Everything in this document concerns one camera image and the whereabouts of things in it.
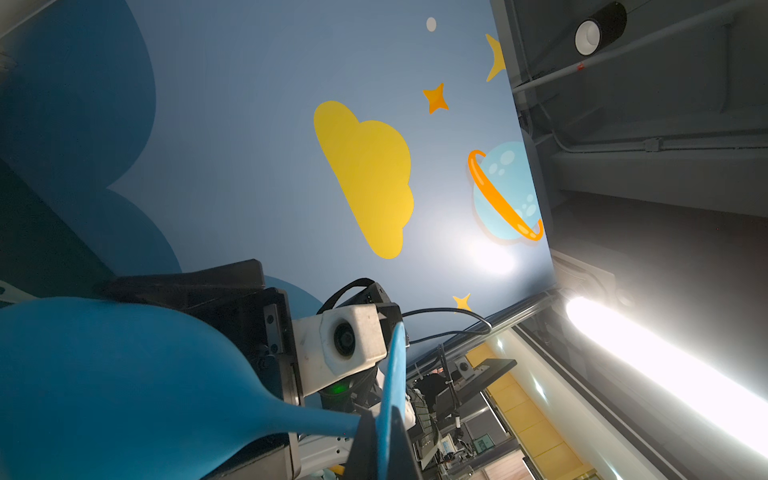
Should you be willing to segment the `blue wine glass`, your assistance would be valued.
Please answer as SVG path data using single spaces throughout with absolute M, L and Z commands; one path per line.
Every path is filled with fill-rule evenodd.
M 178 311 L 67 297 L 1 311 L 5 479 L 200 479 L 272 434 L 354 429 L 315 410 Z

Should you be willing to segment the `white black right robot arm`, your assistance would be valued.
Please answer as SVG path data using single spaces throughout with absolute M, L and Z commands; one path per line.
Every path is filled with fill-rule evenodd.
M 244 260 L 176 274 L 122 276 L 104 297 L 188 314 L 226 336 L 265 388 L 304 406 L 319 395 L 315 417 L 341 413 L 354 421 L 345 434 L 279 433 L 251 442 L 212 472 L 215 479 L 300 479 L 341 465 L 347 479 L 418 479 L 408 428 L 414 420 L 403 358 L 403 315 L 368 278 L 342 287 L 325 302 L 291 293 Z

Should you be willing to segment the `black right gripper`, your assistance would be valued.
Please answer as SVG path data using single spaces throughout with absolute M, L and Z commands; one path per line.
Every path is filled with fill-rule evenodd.
M 245 260 L 197 272 L 116 277 L 100 295 L 180 311 L 212 326 L 245 356 L 265 388 L 296 406 L 303 401 L 288 295 L 266 285 L 262 264 Z M 296 433 L 270 435 L 239 450 L 208 479 L 295 479 Z

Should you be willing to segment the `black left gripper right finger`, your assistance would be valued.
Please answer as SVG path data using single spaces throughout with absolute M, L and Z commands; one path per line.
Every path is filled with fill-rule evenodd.
M 422 480 L 421 470 L 411 448 L 410 438 L 405 429 L 401 412 L 392 408 L 390 422 L 389 459 L 387 480 Z

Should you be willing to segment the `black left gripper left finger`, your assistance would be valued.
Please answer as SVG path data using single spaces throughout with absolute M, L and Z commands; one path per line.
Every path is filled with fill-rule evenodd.
M 344 480 L 376 480 L 378 438 L 376 418 L 371 412 L 364 413 L 354 436 L 345 463 Z

